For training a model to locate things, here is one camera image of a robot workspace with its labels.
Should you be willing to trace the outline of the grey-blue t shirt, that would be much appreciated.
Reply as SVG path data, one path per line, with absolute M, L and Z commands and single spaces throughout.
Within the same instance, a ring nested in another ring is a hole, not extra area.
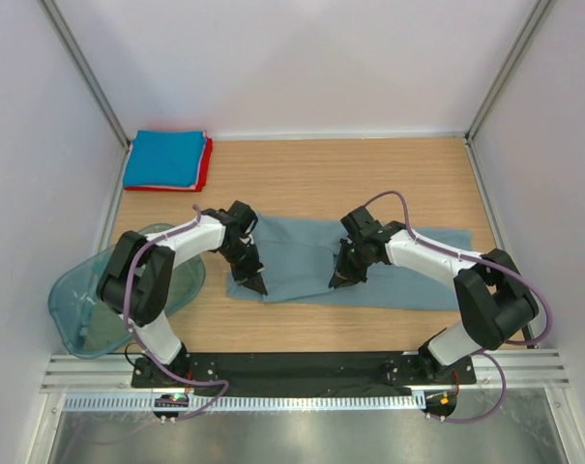
M 337 220 L 276 217 L 260 214 L 252 231 L 262 295 L 226 278 L 226 295 L 265 304 L 346 305 L 457 311 L 453 281 L 443 284 L 417 271 L 375 263 L 358 263 L 359 250 L 347 244 L 348 232 Z M 341 253 L 351 257 L 341 259 Z

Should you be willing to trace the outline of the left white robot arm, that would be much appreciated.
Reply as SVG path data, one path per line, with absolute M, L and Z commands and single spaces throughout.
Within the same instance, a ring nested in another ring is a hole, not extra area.
M 173 271 L 203 252 L 220 254 L 236 284 L 262 296 L 264 265 L 251 233 L 258 222 L 246 203 L 196 211 L 196 218 L 154 235 L 124 233 L 99 280 L 97 296 L 123 321 L 164 385 L 193 385 L 189 353 L 165 315 Z

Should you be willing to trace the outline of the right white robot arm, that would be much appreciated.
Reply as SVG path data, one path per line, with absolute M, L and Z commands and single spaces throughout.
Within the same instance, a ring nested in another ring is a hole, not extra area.
M 454 364 L 481 350 L 501 347 L 539 314 L 532 291 L 501 249 L 466 253 L 415 232 L 407 223 L 383 224 L 365 206 L 340 222 L 346 237 L 340 240 L 331 288 L 365 282 L 368 268 L 383 263 L 454 291 L 460 321 L 425 342 L 417 355 L 419 372 L 428 382 L 443 381 Z

